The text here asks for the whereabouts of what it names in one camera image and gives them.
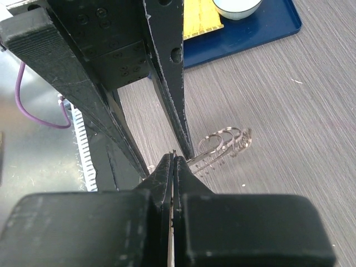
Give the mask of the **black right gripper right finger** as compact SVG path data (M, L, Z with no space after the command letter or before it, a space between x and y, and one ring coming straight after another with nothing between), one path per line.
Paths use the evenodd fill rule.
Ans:
M312 202L292 194L216 194L174 160L176 266L334 266Z

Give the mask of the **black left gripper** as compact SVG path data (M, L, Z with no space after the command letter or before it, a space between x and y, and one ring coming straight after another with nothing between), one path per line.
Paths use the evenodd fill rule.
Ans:
M122 107L106 91L149 74L137 3L48 1L51 10L38 7L3 20L1 41L110 138L144 177L149 172ZM193 158L185 113L183 7L183 1L143 1L142 13L156 94L182 154Z

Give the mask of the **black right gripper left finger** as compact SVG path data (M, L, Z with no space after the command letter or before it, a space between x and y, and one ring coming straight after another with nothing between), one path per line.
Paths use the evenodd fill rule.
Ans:
M132 190L26 195L1 232L2 266L170 266L172 154Z

